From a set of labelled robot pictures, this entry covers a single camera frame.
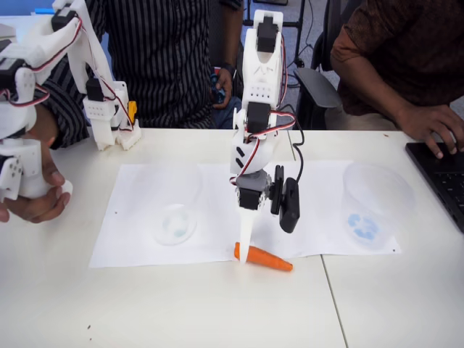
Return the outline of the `striped-shirt person's left hand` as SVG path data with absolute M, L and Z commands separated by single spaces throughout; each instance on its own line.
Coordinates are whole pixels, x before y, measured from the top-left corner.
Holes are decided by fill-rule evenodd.
M 232 76 L 224 68 L 213 70 L 210 75 L 211 99 L 215 109 L 225 109 L 232 97 Z

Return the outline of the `brown-shirt person's right hand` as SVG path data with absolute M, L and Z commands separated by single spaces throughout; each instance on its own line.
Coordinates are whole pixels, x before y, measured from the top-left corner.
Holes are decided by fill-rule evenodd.
M 408 105 L 398 111 L 395 120 L 404 133 L 416 141 L 422 141 L 437 159 L 442 159 L 444 152 L 434 134 L 440 137 L 450 154 L 463 151 L 463 119 L 447 105 Z

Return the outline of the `striped-shirt person's right hand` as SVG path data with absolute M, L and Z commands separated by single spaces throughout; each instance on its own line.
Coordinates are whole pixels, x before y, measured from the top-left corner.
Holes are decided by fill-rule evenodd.
M 51 186 L 45 196 L 37 199 L 18 197 L 5 199 L 1 203 L 1 222 L 9 221 L 14 214 L 32 223 L 53 220 L 62 214 L 71 199 L 71 193 L 64 192 L 65 177 L 59 172 L 52 159 L 50 148 L 58 136 L 58 126 L 53 114 L 41 105 L 36 106 L 37 120 L 28 131 L 27 137 L 41 142 L 41 162 L 44 180 Z

